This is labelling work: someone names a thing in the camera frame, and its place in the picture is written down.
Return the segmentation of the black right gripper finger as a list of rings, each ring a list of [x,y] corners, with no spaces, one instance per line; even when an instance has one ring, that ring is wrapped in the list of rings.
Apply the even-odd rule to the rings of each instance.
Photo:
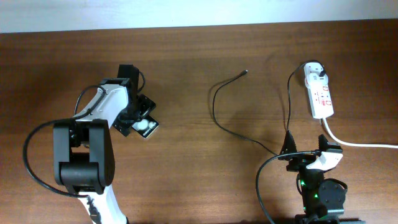
[[[296,152],[297,152],[297,148],[296,148],[296,144],[295,144],[293,135],[290,131],[286,131],[284,143],[283,143],[282,148],[279,153],[279,155],[280,155],[279,160],[289,161],[294,157],[293,153],[296,153]]]
[[[328,141],[327,138],[323,134],[319,135],[319,137],[318,137],[318,145],[319,145],[319,150],[321,152],[341,152],[342,151],[342,148],[339,144]]]

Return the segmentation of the black Galaxy flip phone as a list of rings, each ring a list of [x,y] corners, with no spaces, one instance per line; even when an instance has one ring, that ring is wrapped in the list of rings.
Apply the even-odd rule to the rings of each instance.
[[[133,130],[140,134],[144,139],[149,138],[158,127],[159,122],[150,115],[132,125]]]

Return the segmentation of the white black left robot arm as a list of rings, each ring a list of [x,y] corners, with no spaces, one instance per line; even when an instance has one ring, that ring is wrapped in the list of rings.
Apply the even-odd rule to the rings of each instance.
[[[150,116],[156,104],[141,93],[142,72],[121,64],[115,78],[105,78],[97,93],[68,121],[53,126],[55,181],[77,197],[93,223],[128,223],[111,185],[115,159],[110,129],[148,138],[159,123]]]

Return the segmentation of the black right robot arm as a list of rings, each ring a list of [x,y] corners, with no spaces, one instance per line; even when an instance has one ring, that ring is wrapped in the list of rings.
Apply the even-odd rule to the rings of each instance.
[[[345,212],[344,202],[348,186],[346,183],[326,178],[325,173],[333,170],[343,158],[343,149],[330,142],[324,135],[318,137],[318,149],[313,152],[299,152],[293,135],[285,133],[280,151],[280,160],[288,162],[286,170],[296,172],[296,187],[303,202],[303,215],[295,216],[295,223],[364,223],[358,218],[341,219]]]

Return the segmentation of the white charger adapter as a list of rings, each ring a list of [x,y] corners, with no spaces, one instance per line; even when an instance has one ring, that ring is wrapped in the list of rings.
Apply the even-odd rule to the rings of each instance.
[[[328,76],[323,66],[318,62],[309,62],[304,65],[305,84],[308,88],[328,84]]]

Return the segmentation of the white power strip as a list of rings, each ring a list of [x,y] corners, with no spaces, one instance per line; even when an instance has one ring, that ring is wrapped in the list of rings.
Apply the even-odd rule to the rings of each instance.
[[[328,84],[307,87],[307,90],[313,118],[323,119],[334,114]]]

